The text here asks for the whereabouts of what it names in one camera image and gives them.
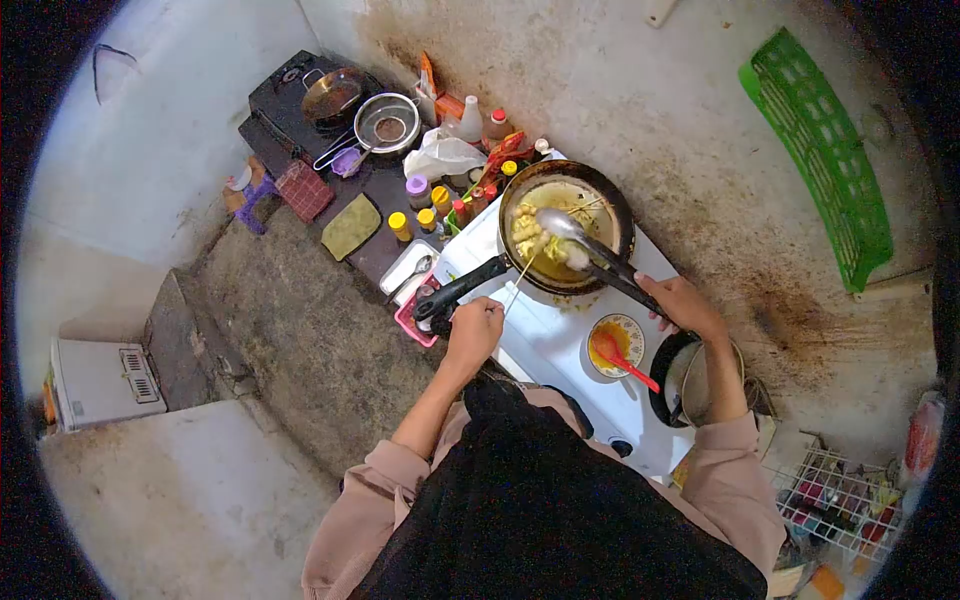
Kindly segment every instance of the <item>red checkered cloth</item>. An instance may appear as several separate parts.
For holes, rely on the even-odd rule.
[[[333,200],[333,190],[302,160],[295,160],[276,180],[280,196],[304,223],[310,223]]]

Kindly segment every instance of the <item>gas stove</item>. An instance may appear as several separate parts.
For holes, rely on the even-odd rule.
[[[304,76],[319,69],[307,77],[306,83],[313,84],[323,74],[345,66],[355,65],[300,50],[251,92],[251,116],[240,126],[240,134],[274,177],[282,174],[296,157],[312,163],[342,133],[353,128],[353,115],[366,98],[355,103],[353,111],[322,124],[308,122],[300,111],[300,102],[307,90]],[[376,78],[367,75],[367,96],[384,89]],[[267,146],[276,147],[268,150]]]
[[[554,153],[549,158],[563,158]],[[497,247],[497,212],[500,200],[454,237],[441,252],[433,275],[446,284],[483,264],[501,250]],[[638,270],[655,279],[677,274],[660,250],[636,228],[636,249],[631,259]],[[693,429],[675,429],[654,413],[647,388],[632,377],[610,379],[589,362],[587,336],[601,318],[623,314],[643,331],[644,352],[638,367],[649,372],[654,355],[666,338],[648,310],[634,300],[605,288],[581,297],[555,297],[521,281],[514,286],[516,270],[487,281],[460,302],[489,296],[509,304],[500,344],[493,359],[515,378],[552,385],[574,397],[590,419],[594,439],[603,444],[626,442],[631,452],[624,462],[649,477],[668,474],[693,446]]]

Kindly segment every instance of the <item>hand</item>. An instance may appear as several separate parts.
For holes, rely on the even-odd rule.
[[[705,341],[727,339],[727,324],[723,317],[697,288],[683,277],[654,281],[643,273],[637,273],[635,280],[641,290],[653,296],[663,307],[673,323],[683,329],[696,331]],[[656,317],[657,313],[651,311],[650,318]],[[660,323],[660,331],[668,326],[669,322]]]
[[[453,312],[453,330],[442,368],[452,370],[466,383],[480,371],[503,334],[503,304],[486,296],[459,306]]]

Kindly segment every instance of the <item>person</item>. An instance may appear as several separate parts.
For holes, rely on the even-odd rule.
[[[727,326],[682,277],[637,283],[705,346],[708,424],[682,492],[584,440],[572,398],[475,377],[504,320],[479,298],[393,437],[347,471],[304,597],[766,597],[785,529]]]

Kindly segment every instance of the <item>orange sauce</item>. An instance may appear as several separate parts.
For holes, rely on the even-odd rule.
[[[626,329],[616,323],[603,323],[594,329],[593,333],[609,333],[616,341],[616,346],[620,349],[620,354],[622,354],[624,358],[627,358],[627,355],[630,353],[630,336],[627,335]],[[592,341],[587,346],[587,352],[590,355],[590,360],[593,361],[593,364],[597,367],[601,369],[616,368],[614,363],[600,356],[600,354],[593,349]]]

